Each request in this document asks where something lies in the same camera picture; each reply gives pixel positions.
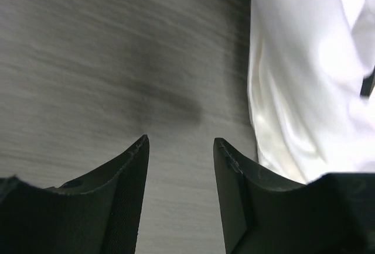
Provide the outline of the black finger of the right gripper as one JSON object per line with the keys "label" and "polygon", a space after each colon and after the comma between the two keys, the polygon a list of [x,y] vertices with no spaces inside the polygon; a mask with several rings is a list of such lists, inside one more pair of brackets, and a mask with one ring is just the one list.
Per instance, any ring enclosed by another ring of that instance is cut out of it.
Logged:
{"label": "black finger of the right gripper", "polygon": [[361,97],[369,97],[374,87],[374,71],[363,80],[362,88],[360,91]]}

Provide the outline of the white t shirt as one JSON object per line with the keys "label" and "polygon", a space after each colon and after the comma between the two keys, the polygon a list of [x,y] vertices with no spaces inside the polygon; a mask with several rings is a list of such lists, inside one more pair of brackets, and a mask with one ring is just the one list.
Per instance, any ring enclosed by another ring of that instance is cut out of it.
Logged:
{"label": "white t shirt", "polygon": [[374,171],[374,0],[251,0],[248,99],[258,160],[300,183]]}

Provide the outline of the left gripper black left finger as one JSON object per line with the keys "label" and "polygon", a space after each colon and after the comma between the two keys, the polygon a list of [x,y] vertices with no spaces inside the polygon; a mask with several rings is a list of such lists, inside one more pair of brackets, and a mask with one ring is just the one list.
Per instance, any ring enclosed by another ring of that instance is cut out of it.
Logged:
{"label": "left gripper black left finger", "polygon": [[149,139],[60,187],[1,179],[2,253],[134,253]]}

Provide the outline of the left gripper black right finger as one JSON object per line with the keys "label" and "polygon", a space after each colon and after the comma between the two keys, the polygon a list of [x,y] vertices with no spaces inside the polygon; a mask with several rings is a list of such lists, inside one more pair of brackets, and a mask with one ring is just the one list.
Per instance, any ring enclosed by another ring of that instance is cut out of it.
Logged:
{"label": "left gripper black right finger", "polygon": [[213,145],[227,253],[374,252],[374,174],[286,179],[223,138]]}

